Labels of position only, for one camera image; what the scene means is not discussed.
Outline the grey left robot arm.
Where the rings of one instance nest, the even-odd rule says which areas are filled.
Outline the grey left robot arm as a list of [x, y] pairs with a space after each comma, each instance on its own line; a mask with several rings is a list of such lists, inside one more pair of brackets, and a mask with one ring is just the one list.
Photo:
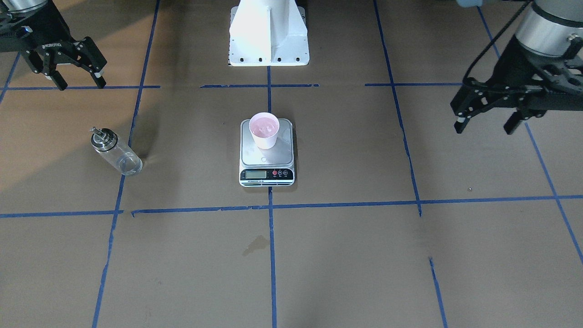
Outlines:
[[491, 40], [488, 47], [526, 12], [493, 73], [485, 82], [469, 76], [468, 68], [450, 106], [454, 129], [462, 133], [471, 118], [493, 108], [513, 108], [504, 124], [512, 134], [523, 121], [548, 111], [582, 110], [582, 2], [527, 0]]

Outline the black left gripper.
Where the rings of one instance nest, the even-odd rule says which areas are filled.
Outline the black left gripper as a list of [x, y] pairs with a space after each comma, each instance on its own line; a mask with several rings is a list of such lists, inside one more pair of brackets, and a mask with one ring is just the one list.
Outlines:
[[582, 38], [575, 36], [564, 54], [542, 56], [525, 48], [512, 36], [485, 82], [465, 77], [450, 106], [457, 116], [456, 133], [471, 118], [492, 108], [517, 109], [503, 125], [512, 135], [523, 121], [541, 111], [582, 110]]

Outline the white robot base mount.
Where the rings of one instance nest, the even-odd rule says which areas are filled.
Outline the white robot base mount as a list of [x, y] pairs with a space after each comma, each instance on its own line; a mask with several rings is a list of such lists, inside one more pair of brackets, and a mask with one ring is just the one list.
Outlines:
[[308, 65], [307, 3], [241, 0], [230, 10], [228, 62], [233, 67]]

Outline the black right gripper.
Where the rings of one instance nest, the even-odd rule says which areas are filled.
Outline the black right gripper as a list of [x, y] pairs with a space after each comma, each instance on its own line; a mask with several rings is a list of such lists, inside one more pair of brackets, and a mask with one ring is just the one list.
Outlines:
[[[60, 91], [67, 82], [57, 71], [57, 60], [62, 48], [36, 49], [46, 44], [67, 46], [75, 43], [69, 26], [52, 0], [2, 0], [1, 2], [1, 52], [20, 51], [31, 71], [53, 81]], [[98, 89], [106, 86], [102, 70], [107, 60], [91, 37], [75, 43], [81, 68], [92, 77]]]

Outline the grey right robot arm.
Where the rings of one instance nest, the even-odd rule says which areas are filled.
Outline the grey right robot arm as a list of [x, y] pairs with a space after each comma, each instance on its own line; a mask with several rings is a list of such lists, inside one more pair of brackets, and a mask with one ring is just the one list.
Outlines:
[[76, 40], [52, 0], [2, 0], [0, 50], [21, 54], [33, 73], [41, 74], [64, 91], [67, 82], [58, 65], [75, 65], [88, 72], [102, 89], [107, 64], [91, 37]]

